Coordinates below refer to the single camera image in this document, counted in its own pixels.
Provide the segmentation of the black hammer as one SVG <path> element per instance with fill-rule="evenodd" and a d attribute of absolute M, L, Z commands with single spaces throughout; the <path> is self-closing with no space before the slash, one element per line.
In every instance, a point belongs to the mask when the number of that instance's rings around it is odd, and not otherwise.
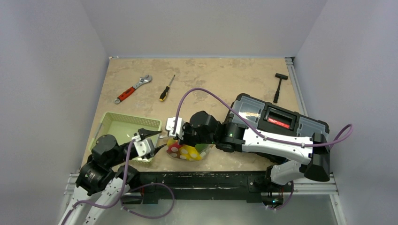
<path fill-rule="evenodd" d="M 280 73 L 276 73 L 275 77 L 279 79 L 279 83 L 278 83 L 278 87 L 277 87 L 275 95 L 274 95 L 273 103 L 278 103 L 282 80 L 288 80 L 289 77 L 287 75 L 283 75 Z"/>

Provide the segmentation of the red handled adjustable wrench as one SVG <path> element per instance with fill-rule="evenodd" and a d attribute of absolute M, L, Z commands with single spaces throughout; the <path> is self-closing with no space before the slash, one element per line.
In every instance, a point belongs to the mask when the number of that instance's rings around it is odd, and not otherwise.
<path fill-rule="evenodd" d="M 143 77 L 140 77 L 139 81 L 128 88 L 126 91 L 124 91 L 122 94 L 120 94 L 115 100 L 115 104 L 119 104 L 122 101 L 124 101 L 127 97 L 129 97 L 136 89 L 138 89 L 140 86 L 146 83 L 150 83 L 152 81 L 153 77 L 151 75 L 145 75 Z"/>

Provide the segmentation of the clear zip top bag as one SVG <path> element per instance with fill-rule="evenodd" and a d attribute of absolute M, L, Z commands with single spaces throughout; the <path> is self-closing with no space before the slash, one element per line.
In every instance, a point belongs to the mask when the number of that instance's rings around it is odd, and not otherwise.
<path fill-rule="evenodd" d="M 193 162 L 203 160 L 212 147 L 211 144 L 180 145 L 177 140 L 168 139 L 166 152 L 174 159 Z"/>

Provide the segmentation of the green bell pepper toy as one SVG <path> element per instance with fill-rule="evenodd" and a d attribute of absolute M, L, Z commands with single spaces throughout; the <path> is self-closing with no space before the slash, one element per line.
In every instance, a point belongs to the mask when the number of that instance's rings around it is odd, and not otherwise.
<path fill-rule="evenodd" d="M 196 145 L 196 150 L 199 153 L 199 156 L 201 158 L 204 158 L 208 152 L 212 149 L 214 145 L 213 144 L 197 144 Z"/>

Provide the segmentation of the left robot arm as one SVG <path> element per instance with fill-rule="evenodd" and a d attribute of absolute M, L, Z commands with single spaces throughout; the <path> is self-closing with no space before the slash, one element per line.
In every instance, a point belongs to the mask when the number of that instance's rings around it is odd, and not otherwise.
<path fill-rule="evenodd" d="M 87 224 L 94 224 L 105 209 L 112 208 L 127 191 L 139 188 L 140 179 L 137 169 L 129 161 L 139 157 L 152 158 L 160 147 L 155 147 L 151 137 L 161 131 L 139 129 L 131 141 L 119 144 L 115 136 L 100 136 L 87 163 L 80 169 L 70 205 L 67 207 L 61 225 L 74 225 L 82 216 L 86 206 L 91 206 Z"/>

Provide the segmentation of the yellow banana toy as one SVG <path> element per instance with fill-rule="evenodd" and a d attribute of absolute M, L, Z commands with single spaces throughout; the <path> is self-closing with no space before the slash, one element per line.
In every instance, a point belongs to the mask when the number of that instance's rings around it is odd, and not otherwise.
<path fill-rule="evenodd" d="M 195 147 L 183 145 L 180 148 L 180 151 L 181 151 L 181 156 L 179 159 L 182 159 L 185 161 L 201 161 L 202 160 L 202 158 L 199 156 L 199 153 L 197 152 Z"/>

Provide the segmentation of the black tool box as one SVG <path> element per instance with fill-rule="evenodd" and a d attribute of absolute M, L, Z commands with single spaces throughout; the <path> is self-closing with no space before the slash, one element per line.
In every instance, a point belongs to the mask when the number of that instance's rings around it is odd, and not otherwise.
<path fill-rule="evenodd" d="M 314 133 L 329 136 L 329 125 L 321 120 L 315 120 L 298 112 L 293 112 L 271 102 L 265 102 L 241 93 L 232 103 L 231 108 L 239 116 L 229 111 L 224 123 L 236 123 L 247 126 L 245 121 L 260 132 L 293 137 L 312 137 Z"/>

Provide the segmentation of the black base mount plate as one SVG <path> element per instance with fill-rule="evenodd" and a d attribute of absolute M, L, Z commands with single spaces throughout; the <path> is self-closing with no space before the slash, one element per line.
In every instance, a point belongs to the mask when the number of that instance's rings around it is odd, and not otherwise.
<path fill-rule="evenodd" d="M 290 186 L 277 185 L 266 171 L 139 172 L 123 203 L 157 204 L 159 200 L 229 200 L 281 205 Z"/>

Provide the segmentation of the yellow black screwdriver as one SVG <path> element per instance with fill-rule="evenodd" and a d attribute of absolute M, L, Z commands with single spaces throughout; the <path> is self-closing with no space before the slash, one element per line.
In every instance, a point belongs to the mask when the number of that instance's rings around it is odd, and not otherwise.
<path fill-rule="evenodd" d="M 171 78 L 169 84 L 165 87 L 164 91 L 161 93 L 161 95 L 160 95 L 160 97 L 159 97 L 159 100 L 160 100 L 161 102 L 164 102 L 165 99 L 167 98 L 168 92 L 169 92 L 169 90 L 170 90 L 170 86 L 171 86 L 171 84 L 172 84 L 172 82 L 173 82 L 175 76 L 176 76 L 176 75 L 173 75 L 173 77 Z"/>

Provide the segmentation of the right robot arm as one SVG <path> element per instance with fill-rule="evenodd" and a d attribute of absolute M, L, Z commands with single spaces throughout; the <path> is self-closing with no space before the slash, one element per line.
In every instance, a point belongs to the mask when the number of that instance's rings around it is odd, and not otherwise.
<path fill-rule="evenodd" d="M 323 134 L 294 137 L 259 131 L 237 123 L 221 123 L 205 111 L 195 113 L 189 122 L 178 120 L 180 144 L 194 147 L 213 144 L 225 152 L 258 153 L 277 156 L 287 162 L 270 166 L 263 184 L 270 191 L 290 181 L 307 178 L 318 182 L 330 180 L 330 150 Z"/>

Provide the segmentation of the red chili pepper toy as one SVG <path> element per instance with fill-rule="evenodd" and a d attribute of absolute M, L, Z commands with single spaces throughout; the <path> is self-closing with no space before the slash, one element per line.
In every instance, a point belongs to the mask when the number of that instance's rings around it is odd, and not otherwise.
<path fill-rule="evenodd" d="M 181 151 L 180 151 L 181 145 L 178 145 L 176 142 L 172 144 L 168 144 L 168 149 L 167 153 L 169 156 L 172 158 L 180 158 L 181 156 Z"/>

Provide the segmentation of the green plastic basket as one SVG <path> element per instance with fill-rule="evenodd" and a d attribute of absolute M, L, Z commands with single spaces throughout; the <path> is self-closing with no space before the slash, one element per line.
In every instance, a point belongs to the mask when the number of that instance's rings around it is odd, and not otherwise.
<path fill-rule="evenodd" d="M 161 131 L 162 122 L 157 119 L 107 112 L 103 115 L 94 137 L 88 147 L 88 154 L 95 146 L 97 139 L 103 135 L 113 135 L 119 144 L 129 143 L 133 135 L 144 128 L 151 131 Z"/>

